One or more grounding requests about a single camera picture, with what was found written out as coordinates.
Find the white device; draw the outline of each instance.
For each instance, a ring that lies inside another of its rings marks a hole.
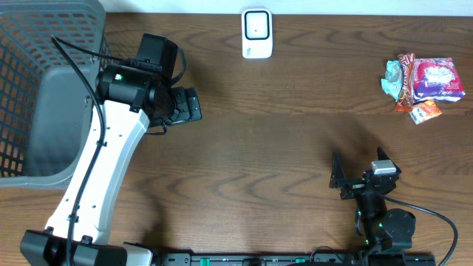
[[[244,58],[268,58],[273,53],[273,20],[264,8],[252,8],[242,14]]]

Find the orange snack packet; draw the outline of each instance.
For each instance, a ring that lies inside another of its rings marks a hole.
[[[442,114],[442,111],[435,105],[433,100],[428,100],[423,103],[414,105],[412,112],[409,113],[418,125],[427,121],[428,119],[437,117]]]
[[[404,72],[404,80],[402,83],[399,100],[394,107],[395,111],[411,112],[414,105],[412,99],[412,69],[414,68],[415,53],[398,55],[399,63],[401,63]]]

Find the brown candy bar wrapper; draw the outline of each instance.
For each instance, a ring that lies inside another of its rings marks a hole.
[[[404,81],[402,84],[399,100],[394,108],[395,111],[411,112],[414,105],[412,100],[412,69],[414,68],[415,53],[398,55],[399,63],[401,63],[404,72]]]

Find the wooden tabletop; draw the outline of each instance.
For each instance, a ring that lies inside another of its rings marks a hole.
[[[111,244],[194,252],[310,252],[364,244],[355,201],[328,188],[333,152],[360,177],[382,146],[403,174],[390,196],[449,217],[460,239],[449,265],[470,265],[473,245],[473,18],[273,16],[268,59],[242,57],[238,15],[108,14],[116,56],[136,55],[143,33],[184,49],[183,86],[198,88],[203,119],[145,136],[115,206]],[[467,96],[416,126],[381,90],[400,52],[453,57]],[[0,190],[1,265],[25,262],[25,230],[41,230],[64,191]],[[388,208],[399,208],[389,204]],[[452,229],[417,217],[412,250],[437,262]]]

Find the purple snack package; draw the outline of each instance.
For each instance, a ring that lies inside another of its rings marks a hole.
[[[414,103],[456,102],[466,94],[451,58],[416,58],[412,88]]]

